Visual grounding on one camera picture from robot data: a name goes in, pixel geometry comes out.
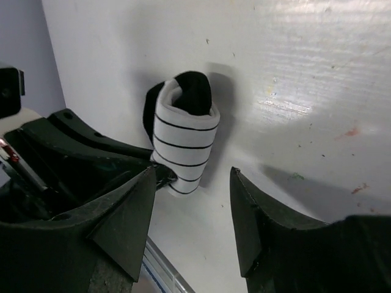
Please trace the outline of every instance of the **sock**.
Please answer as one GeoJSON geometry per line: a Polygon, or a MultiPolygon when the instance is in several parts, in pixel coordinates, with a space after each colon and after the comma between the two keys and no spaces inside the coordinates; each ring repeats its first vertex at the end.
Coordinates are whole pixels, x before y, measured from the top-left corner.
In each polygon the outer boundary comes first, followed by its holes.
{"type": "Polygon", "coordinates": [[[171,194],[185,197],[198,187],[219,120],[202,73],[183,73],[148,91],[143,122],[154,146],[151,160],[178,176],[168,187],[171,194]]]}

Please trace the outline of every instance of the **black stripe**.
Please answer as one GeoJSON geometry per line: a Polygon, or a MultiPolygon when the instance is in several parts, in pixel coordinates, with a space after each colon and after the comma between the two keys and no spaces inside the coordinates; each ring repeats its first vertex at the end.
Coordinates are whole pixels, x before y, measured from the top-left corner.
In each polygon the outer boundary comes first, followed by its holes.
{"type": "Polygon", "coordinates": [[[176,163],[176,162],[172,162],[170,160],[167,160],[165,157],[163,157],[161,154],[159,154],[158,151],[156,151],[156,149],[155,149],[155,152],[159,155],[159,157],[161,157],[163,160],[167,161],[168,163],[171,163],[171,164],[174,164],[174,165],[177,165],[177,166],[182,166],[182,167],[199,167],[199,166],[202,166],[203,164],[206,164],[208,162],[208,160],[206,160],[204,163],[201,163],[201,164],[184,165],[184,164],[180,164],[180,163],[176,163]]]}
{"type": "MultiPolygon", "coordinates": [[[[153,155],[152,155],[152,160],[156,162],[155,157],[154,157],[153,155]]],[[[186,182],[196,182],[197,180],[201,179],[202,174],[201,174],[201,176],[199,176],[199,177],[196,178],[196,179],[184,179],[184,178],[182,178],[182,177],[179,177],[178,175],[177,175],[177,177],[178,177],[178,179],[181,179],[181,180],[186,181],[186,182]]]]}
{"type": "Polygon", "coordinates": [[[198,188],[198,186],[197,186],[195,189],[193,189],[193,190],[190,191],[190,192],[180,192],[180,191],[178,191],[177,189],[173,188],[171,184],[169,184],[169,186],[170,186],[173,190],[175,190],[176,192],[178,192],[179,194],[191,194],[192,192],[196,191],[196,189],[198,188]]]}
{"type": "Polygon", "coordinates": [[[164,124],[167,124],[167,125],[169,125],[169,126],[176,127],[176,128],[187,129],[187,130],[211,131],[211,130],[216,129],[216,128],[219,126],[219,124],[217,124],[215,127],[212,127],[212,128],[208,128],[208,129],[197,129],[197,128],[184,127],[184,126],[180,126],[180,125],[175,125],[175,124],[169,123],[169,122],[167,122],[167,121],[164,121],[162,118],[160,118],[160,117],[158,116],[158,114],[155,114],[155,117],[156,117],[157,119],[159,119],[160,121],[162,121],[164,124]]]}
{"type": "Polygon", "coordinates": [[[153,137],[156,138],[157,140],[159,140],[161,143],[164,143],[165,145],[169,145],[171,147],[175,147],[175,148],[185,148],[187,150],[204,150],[205,148],[210,148],[212,146],[213,143],[211,143],[210,145],[207,145],[206,147],[205,146],[201,146],[201,147],[193,147],[193,146],[183,146],[183,145],[174,145],[173,143],[169,143],[169,142],[165,142],[164,140],[161,140],[159,137],[156,136],[156,134],[154,133],[153,134],[153,137]]]}
{"type": "Polygon", "coordinates": [[[184,179],[182,177],[179,177],[178,175],[177,175],[177,177],[178,177],[178,179],[181,179],[181,180],[186,181],[186,182],[196,182],[197,180],[199,180],[202,177],[202,175],[199,176],[197,179],[184,179]]]}

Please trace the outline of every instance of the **screw hole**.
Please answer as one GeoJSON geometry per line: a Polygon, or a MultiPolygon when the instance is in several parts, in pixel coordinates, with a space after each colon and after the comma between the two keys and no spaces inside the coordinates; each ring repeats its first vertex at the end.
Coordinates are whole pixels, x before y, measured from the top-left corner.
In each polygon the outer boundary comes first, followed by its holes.
{"type": "Polygon", "coordinates": [[[104,136],[101,135],[99,132],[94,133],[94,135],[97,136],[97,137],[104,137],[104,136]]]}
{"type": "Polygon", "coordinates": [[[72,115],[71,113],[65,112],[65,113],[64,113],[64,117],[65,117],[66,119],[72,119],[72,118],[73,118],[73,115],[72,115]]]}

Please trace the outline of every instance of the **white surface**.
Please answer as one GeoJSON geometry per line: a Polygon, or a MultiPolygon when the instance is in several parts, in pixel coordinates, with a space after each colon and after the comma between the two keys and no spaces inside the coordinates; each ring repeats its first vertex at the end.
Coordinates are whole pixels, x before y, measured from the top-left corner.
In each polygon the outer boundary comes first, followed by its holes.
{"type": "Polygon", "coordinates": [[[158,193],[150,227],[196,292],[246,292],[232,165],[323,220],[391,212],[390,1],[43,4],[67,106],[115,139],[150,147],[147,90],[185,70],[208,73],[221,124],[204,189],[184,200],[158,193]]]}
{"type": "Polygon", "coordinates": [[[21,108],[16,115],[0,119],[0,138],[4,137],[5,133],[39,118],[41,118],[41,116],[35,111],[28,108],[21,108]]]}

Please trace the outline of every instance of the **paint speck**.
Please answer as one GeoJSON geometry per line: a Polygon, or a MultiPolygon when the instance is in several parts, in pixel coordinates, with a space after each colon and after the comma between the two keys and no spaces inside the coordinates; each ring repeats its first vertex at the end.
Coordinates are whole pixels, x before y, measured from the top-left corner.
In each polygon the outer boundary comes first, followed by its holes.
{"type": "Polygon", "coordinates": [[[352,194],[356,194],[361,190],[367,189],[369,186],[366,183],[363,183],[362,186],[357,187],[352,191],[352,194]]]}
{"type": "Polygon", "coordinates": [[[267,91],[266,91],[266,93],[269,95],[269,96],[271,96],[272,94],[273,94],[273,85],[269,85],[268,86],[268,89],[267,89],[267,91]]]}
{"type": "Polygon", "coordinates": [[[360,134],[359,128],[357,126],[355,126],[352,128],[352,130],[349,130],[348,132],[346,132],[340,136],[337,136],[334,140],[340,140],[340,139],[344,138],[345,136],[352,137],[352,136],[356,136],[358,134],[360,134]]]}
{"type": "Polygon", "coordinates": [[[356,136],[358,135],[359,130],[357,127],[353,128],[352,130],[348,131],[347,133],[345,133],[346,136],[356,136]]]}
{"type": "Polygon", "coordinates": [[[302,179],[302,180],[304,180],[304,177],[301,176],[298,172],[294,172],[294,173],[291,175],[291,177],[292,177],[293,179],[302,179]]]}

